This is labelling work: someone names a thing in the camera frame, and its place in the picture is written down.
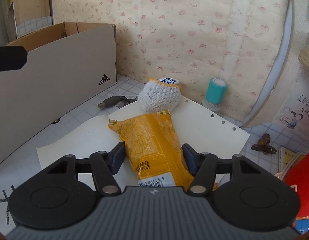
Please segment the yellow snack packet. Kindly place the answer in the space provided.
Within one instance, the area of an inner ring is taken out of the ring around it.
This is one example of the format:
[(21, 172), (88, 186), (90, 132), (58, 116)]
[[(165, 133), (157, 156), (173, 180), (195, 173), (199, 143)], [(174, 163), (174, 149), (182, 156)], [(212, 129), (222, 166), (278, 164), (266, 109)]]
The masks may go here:
[(188, 189), (194, 177), (187, 168), (169, 111), (109, 120), (108, 127), (124, 142), (139, 186)]

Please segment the white punched paper sheet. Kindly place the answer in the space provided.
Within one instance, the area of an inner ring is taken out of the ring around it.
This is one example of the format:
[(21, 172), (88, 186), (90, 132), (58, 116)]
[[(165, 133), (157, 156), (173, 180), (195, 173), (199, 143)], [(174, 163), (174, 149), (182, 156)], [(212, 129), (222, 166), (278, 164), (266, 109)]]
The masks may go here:
[(37, 149), (42, 168), (67, 154), (87, 158), (98, 151), (125, 145), (124, 161), (115, 173), (126, 186), (182, 186), (194, 173), (186, 164), (183, 144), (199, 153), (229, 159), (240, 153), (249, 135), (231, 122), (188, 98), (172, 111), (144, 113), (137, 102), (108, 116), (89, 119), (55, 143)]

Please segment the wooden shelf unit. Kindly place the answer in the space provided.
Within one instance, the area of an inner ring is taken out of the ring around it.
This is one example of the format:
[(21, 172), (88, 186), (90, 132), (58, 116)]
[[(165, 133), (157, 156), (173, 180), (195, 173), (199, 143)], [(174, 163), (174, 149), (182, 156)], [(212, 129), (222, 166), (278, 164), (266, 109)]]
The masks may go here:
[(7, 0), (9, 40), (53, 25), (50, 0)]

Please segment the cardboard shoe box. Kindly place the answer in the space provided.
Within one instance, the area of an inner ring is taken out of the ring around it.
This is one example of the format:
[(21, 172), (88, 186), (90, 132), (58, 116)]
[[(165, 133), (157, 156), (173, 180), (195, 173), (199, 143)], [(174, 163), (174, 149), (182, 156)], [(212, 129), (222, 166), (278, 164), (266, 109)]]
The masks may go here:
[(116, 83), (116, 26), (56, 24), (7, 46), (27, 63), (0, 72), (0, 163), (55, 120)]

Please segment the brown hair claw clip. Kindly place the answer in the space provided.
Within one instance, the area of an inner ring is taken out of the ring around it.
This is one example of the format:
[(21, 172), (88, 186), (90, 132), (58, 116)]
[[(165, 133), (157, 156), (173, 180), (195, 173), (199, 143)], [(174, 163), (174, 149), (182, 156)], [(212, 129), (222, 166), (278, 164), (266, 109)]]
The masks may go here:
[(270, 145), (270, 141), (271, 136), (268, 133), (265, 133), (256, 144), (251, 146), (251, 150), (263, 152), (265, 155), (276, 154), (277, 150)]

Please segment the teal stamp bottle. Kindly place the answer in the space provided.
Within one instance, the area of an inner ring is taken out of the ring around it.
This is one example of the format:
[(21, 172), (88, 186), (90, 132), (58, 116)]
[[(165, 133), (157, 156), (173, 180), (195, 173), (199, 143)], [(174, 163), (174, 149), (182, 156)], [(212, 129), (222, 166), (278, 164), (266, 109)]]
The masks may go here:
[(227, 83), (218, 77), (210, 79), (206, 96), (202, 100), (202, 106), (214, 113), (220, 113), (222, 110), (222, 101), (227, 90)]

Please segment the white knit glove ball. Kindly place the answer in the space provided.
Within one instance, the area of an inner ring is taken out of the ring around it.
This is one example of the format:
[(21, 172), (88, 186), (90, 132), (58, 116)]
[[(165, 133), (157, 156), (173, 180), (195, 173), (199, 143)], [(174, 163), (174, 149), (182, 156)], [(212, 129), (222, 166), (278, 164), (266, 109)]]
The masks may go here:
[(161, 83), (158, 79), (149, 78), (138, 95), (138, 103), (145, 113), (172, 111), (181, 100), (182, 87)]

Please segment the red container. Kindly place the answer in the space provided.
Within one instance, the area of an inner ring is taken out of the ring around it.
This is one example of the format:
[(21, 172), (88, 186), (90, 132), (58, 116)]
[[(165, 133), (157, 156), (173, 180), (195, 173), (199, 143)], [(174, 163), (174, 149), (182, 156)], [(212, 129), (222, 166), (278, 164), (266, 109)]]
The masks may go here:
[(309, 230), (309, 153), (291, 168), (285, 182), (297, 186), (301, 207), (294, 226), (300, 233), (306, 233)]

